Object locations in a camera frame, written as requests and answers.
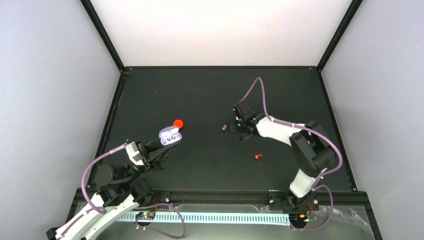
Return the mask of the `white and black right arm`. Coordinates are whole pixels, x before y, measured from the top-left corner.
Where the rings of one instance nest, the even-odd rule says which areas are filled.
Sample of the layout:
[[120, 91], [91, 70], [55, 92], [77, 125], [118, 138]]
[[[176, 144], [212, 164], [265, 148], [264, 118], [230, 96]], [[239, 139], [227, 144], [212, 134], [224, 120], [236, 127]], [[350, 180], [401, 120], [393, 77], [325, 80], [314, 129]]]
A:
[[305, 197], [317, 189], [320, 179], [343, 165], [340, 150], [314, 121], [308, 124], [292, 123], [264, 114], [232, 117], [229, 120], [229, 131], [240, 134], [242, 141], [255, 135], [277, 140], [292, 148], [299, 169], [284, 200], [293, 210], [305, 203]]

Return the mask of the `purple earbud with ear hook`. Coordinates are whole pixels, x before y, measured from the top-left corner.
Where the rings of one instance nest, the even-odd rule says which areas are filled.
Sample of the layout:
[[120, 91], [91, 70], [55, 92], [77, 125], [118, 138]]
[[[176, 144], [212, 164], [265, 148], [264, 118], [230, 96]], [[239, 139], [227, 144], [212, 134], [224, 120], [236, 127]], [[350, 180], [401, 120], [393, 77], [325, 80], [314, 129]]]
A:
[[176, 134], [173, 134], [170, 138], [171, 138], [173, 141], [178, 141], [179, 139], [181, 139], [181, 138], [182, 138], [182, 135], [181, 135], [180, 133], [176, 133]]

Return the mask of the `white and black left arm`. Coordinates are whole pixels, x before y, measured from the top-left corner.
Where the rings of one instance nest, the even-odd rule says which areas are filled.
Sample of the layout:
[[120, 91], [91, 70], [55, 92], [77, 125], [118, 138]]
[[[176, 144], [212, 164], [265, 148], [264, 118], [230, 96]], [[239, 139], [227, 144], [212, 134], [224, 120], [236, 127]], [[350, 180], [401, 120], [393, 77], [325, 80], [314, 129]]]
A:
[[88, 194], [87, 178], [81, 179], [81, 193], [86, 201], [67, 223], [50, 228], [49, 240], [95, 240], [111, 224], [133, 210], [146, 211], [147, 218], [155, 214], [159, 206], [169, 206], [170, 196], [155, 193], [143, 174], [160, 170], [178, 143], [161, 140], [130, 142], [119, 145], [98, 156], [84, 170], [87, 175], [94, 165], [119, 151], [126, 151], [126, 164], [101, 164], [94, 180], [95, 193]]

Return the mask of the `lavender earbud charging case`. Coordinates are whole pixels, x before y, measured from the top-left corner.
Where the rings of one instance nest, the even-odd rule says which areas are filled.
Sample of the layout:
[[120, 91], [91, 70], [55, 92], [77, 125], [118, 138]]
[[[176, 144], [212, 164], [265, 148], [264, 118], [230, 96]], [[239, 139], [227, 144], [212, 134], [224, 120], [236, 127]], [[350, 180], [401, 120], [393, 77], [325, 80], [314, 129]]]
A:
[[163, 146], [173, 145], [180, 142], [183, 138], [182, 136], [182, 138], [177, 141], [172, 140], [171, 136], [177, 133], [181, 134], [178, 127], [168, 126], [159, 131], [158, 137]]

